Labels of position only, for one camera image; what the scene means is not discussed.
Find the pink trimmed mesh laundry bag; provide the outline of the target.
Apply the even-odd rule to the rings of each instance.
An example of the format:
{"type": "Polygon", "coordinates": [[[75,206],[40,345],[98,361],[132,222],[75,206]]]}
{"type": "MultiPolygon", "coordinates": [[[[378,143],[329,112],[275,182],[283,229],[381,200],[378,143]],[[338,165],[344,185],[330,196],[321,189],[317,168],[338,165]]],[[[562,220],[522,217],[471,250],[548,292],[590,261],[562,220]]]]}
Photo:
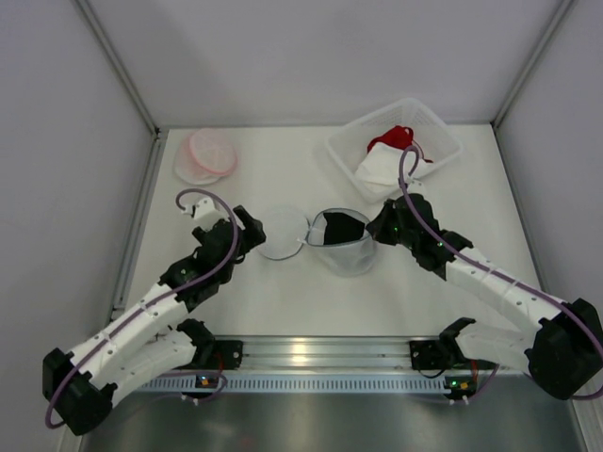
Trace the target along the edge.
{"type": "Polygon", "coordinates": [[[185,183],[204,186],[229,176],[237,164],[236,149],[229,138],[218,129],[202,128],[181,141],[173,170],[185,183]]]}

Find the blue trimmed mesh laundry bag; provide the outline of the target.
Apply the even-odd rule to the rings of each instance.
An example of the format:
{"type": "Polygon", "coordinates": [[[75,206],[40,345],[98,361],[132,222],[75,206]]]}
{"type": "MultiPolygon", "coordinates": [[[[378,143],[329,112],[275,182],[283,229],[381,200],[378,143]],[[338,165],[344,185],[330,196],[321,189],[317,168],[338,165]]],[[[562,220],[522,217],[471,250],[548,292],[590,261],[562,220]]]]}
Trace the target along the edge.
{"type": "Polygon", "coordinates": [[[276,205],[266,210],[260,221],[266,234],[266,242],[258,252],[271,261],[284,261],[299,254],[307,247],[334,274],[356,277],[371,270],[377,258],[377,245],[366,230],[368,218],[353,209],[327,208],[309,219],[299,208],[292,205],[276,205]],[[340,245],[324,245],[323,236],[326,212],[344,212],[365,223],[360,240],[340,245]]]}

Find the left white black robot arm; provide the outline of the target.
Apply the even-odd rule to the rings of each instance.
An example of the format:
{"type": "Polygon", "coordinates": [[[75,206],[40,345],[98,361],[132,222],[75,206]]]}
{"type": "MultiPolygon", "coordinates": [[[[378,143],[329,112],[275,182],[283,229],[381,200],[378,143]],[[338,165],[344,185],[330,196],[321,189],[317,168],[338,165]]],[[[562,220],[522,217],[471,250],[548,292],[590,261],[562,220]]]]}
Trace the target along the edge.
{"type": "Polygon", "coordinates": [[[199,245],[162,274],[146,296],[84,343],[42,360],[42,394],[61,426],[82,436],[128,395],[173,369],[201,367],[215,338],[190,313],[216,296],[236,265],[266,240],[243,206],[225,212],[204,199],[192,208],[199,245]]]}

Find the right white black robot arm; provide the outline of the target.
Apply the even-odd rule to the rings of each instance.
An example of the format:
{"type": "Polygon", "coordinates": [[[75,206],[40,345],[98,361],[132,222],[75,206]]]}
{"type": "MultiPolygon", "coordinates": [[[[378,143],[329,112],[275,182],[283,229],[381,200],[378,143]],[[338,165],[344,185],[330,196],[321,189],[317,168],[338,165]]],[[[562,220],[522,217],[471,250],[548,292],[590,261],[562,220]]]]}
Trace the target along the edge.
{"type": "Polygon", "coordinates": [[[419,194],[384,203],[367,231],[401,245],[420,267],[464,289],[513,324],[505,330],[462,317],[439,335],[447,358],[482,360],[521,371],[547,394],[567,400],[602,369],[602,325],[584,299],[567,302],[521,282],[489,261],[472,242],[440,228],[419,194]]]}

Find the black garment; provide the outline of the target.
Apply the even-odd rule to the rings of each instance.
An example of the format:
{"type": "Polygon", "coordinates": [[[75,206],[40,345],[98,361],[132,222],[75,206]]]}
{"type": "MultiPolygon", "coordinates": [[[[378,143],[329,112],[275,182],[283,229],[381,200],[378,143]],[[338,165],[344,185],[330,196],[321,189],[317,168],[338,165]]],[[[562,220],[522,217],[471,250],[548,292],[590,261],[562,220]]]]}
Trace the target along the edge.
{"type": "Polygon", "coordinates": [[[360,240],[365,231],[365,223],[344,212],[326,212],[323,214],[326,226],[323,236],[324,245],[340,245],[360,240]]]}

